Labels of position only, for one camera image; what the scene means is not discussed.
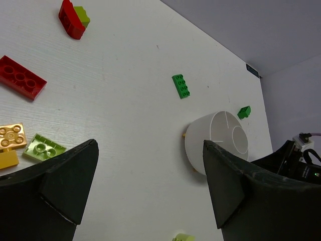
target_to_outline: gray wall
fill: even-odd
[[[162,0],[265,77],[321,54],[320,0]]]
[[[300,132],[321,133],[321,55],[261,80],[273,150]],[[321,137],[313,138],[321,155]]]

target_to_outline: red curved block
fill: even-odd
[[[70,37],[73,39],[81,38],[85,32],[85,27],[81,24],[80,19],[69,0],[63,0],[58,17]]]
[[[47,82],[4,55],[0,59],[0,82],[34,100]]]

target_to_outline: white bowl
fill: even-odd
[[[205,175],[203,142],[210,140],[233,155],[248,159],[248,141],[239,121],[227,111],[206,115],[192,122],[185,135],[185,150],[192,166]]]

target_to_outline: toy block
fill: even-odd
[[[22,148],[27,139],[22,123],[0,127],[0,150]]]
[[[176,235],[176,237],[173,239],[173,241],[194,241],[195,237],[191,235],[187,235],[184,233],[179,233]]]
[[[85,27],[80,22],[80,19],[69,0],[63,0],[58,18],[70,37],[73,39],[81,39],[81,36],[85,32]]]
[[[87,16],[86,10],[84,10],[82,6],[74,7],[74,10],[76,11],[82,25],[87,28],[90,23],[90,18]]]
[[[23,155],[33,158],[37,161],[45,161],[49,158],[60,155],[66,151],[66,148],[39,135],[35,134]]]
[[[240,119],[244,119],[244,118],[248,118],[250,114],[251,114],[251,107],[246,106],[240,109],[240,111],[237,113],[237,116]]]
[[[4,55],[0,59],[0,82],[34,100],[47,82]]]
[[[188,96],[190,96],[190,92],[186,86],[185,80],[181,74],[174,75],[172,77],[174,84],[176,86],[177,92],[180,95],[181,99],[184,99]]]
[[[16,166],[19,164],[17,152],[15,150],[4,150],[0,153],[0,169]]]

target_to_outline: lime green block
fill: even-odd
[[[195,237],[188,235],[188,234],[184,234],[184,233],[179,233],[176,235],[176,238],[173,239],[173,241],[194,241]]]
[[[50,141],[49,139],[35,134],[25,149],[23,155],[33,158],[37,161],[44,161],[46,159],[60,155],[66,151],[66,148],[59,144]]]
[[[87,17],[86,11],[82,6],[74,7],[74,10],[76,11],[77,16],[80,19],[80,22],[82,25],[87,28],[88,24],[90,23],[90,18]]]

